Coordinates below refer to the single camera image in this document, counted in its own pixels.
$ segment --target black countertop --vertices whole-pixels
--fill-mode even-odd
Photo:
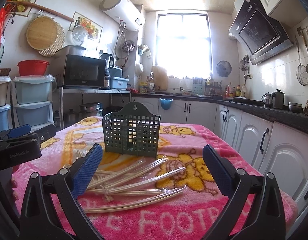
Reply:
[[[191,96],[184,97],[178,95],[166,95],[166,94],[133,94],[133,97],[144,97],[144,98],[170,98],[176,100],[189,100],[189,101],[201,101],[218,103],[224,106],[233,107],[248,114],[255,115],[262,119],[268,120],[270,122],[279,122],[287,126],[293,127],[308,134],[308,116],[304,114],[292,113],[289,110],[280,110],[274,108],[267,108],[263,106],[254,106],[242,103],[235,103],[228,100],[215,100],[207,97]]]

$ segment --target table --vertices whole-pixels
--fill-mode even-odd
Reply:
[[[113,94],[129,94],[129,102],[131,101],[132,94],[129,90],[117,90],[117,89],[83,89],[83,88],[63,88],[59,89],[59,120],[60,129],[64,129],[64,116],[63,116],[63,94],[64,93],[94,93],[94,94],[109,94],[110,105],[112,106],[112,95]]]

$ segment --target window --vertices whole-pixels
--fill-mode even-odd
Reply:
[[[211,39],[207,15],[158,15],[156,65],[166,68],[169,76],[209,77]]]

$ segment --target wooden cutting board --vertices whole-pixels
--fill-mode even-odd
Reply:
[[[47,49],[57,38],[57,26],[53,19],[41,16],[33,20],[26,32],[28,44],[37,50]]]
[[[167,70],[160,66],[152,66],[152,71],[155,87],[159,87],[159,90],[167,90]]]
[[[56,41],[49,46],[48,49],[44,49],[44,50],[39,50],[38,53],[45,56],[45,57],[52,57],[54,56],[54,53],[58,50],[60,50],[61,48],[64,47],[64,43],[65,43],[65,31],[62,27],[62,25],[60,25],[58,22],[56,22],[56,26],[57,26],[57,38]]]

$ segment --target blanket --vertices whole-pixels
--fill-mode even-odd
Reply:
[[[65,164],[73,163],[77,150],[88,151],[94,143],[99,143],[104,149],[101,117],[83,119],[79,123],[59,131],[55,137],[42,143],[42,157],[22,164],[14,174],[18,181],[17,191],[20,196],[20,200],[17,201],[18,210],[21,210],[28,178],[32,172],[37,171],[42,176],[55,174]],[[158,176],[183,166],[186,168],[183,172],[147,185],[146,188],[184,187],[184,194],[128,211],[88,214],[95,228],[106,240],[201,239],[228,201],[228,198],[220,193],[203,161],[202,150],[206,144],[211,144],[222,157],[229,159],[235,168],[241,167],[249,174],[261,175],[226,142],[207,128],[201,125],[161,123],[158,158],[166,157],[168,160],[136,181]],[[136,156],[104,152],[99,168],[107,171],[119,171],[135,163],[136,160]],[[86,192],[78,198],[78,202],[85,209],[128,203],[140,198],[115,195],[113,199],[108,202],[103,195]],[[296,219],[297,206],[293,199],[284,192],[282,192],[282,199],[288,229]],[[65,230],[74,234],[62,212],[58,199],[53,198],[53,201]],[[250,195],[232,233],[238,232],[242,228],[252,201],[253,195]]]

